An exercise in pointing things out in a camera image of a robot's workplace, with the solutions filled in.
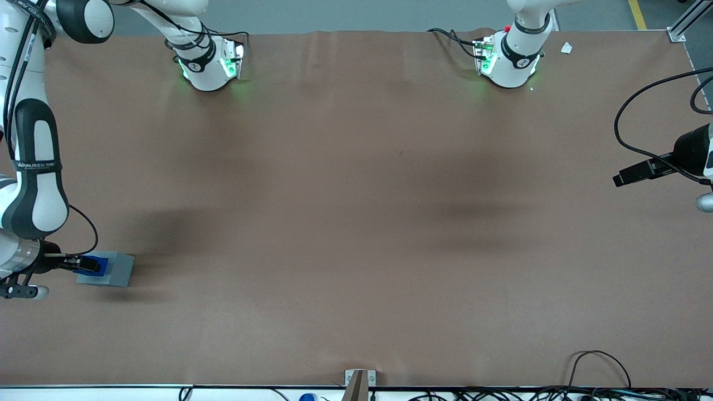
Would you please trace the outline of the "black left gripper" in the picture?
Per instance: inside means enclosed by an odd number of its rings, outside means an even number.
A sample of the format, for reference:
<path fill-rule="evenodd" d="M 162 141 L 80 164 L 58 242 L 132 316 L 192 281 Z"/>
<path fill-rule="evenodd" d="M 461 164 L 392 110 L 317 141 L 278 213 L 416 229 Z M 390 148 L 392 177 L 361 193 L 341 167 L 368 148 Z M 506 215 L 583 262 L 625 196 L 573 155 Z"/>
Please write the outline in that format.
<path fill-rule="evenodd" d="M 672 164 L 694 176 L 705 175 L 706 163 L 710 155 L 710 124 L 702 125 L 681 135 L 674 144 Z M 613 176 L 616 187 L 622 187 L 643 180 L 654 180 L 675 171 L 657 158 L 626 167 Z"/>

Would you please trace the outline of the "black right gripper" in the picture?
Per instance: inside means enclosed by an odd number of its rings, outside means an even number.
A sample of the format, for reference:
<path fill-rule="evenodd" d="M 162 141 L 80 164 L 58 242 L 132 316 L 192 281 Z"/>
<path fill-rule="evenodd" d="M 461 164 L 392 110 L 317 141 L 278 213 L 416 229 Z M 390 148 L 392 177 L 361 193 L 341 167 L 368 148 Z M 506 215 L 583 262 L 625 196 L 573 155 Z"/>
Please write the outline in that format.
<path fill-rule="evenodd" d="M 65 254 L 50 241 L 39 241 L 39 254 L 32 264 L 34 274 L 44 274 L 55 269 L 76 274 L 102 274 L 102 262 L 93 258 L 81 258 L 82 254 Z"/>

